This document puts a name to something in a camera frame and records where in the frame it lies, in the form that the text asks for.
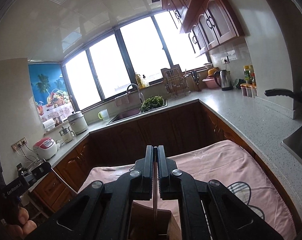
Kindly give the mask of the left hand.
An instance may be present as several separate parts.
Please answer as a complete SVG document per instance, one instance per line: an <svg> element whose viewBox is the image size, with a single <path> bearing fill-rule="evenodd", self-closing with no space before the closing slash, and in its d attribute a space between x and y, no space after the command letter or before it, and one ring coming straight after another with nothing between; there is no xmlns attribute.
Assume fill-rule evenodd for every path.
<svg viewBox="0 0 302 240"><path fill-rule="evenodd" d="M12 239L24 239L37 228L37 224L29 219L27 209L19 207L17 218L19 221L18 225L8 224L6 226L6 230Z"/></svg>

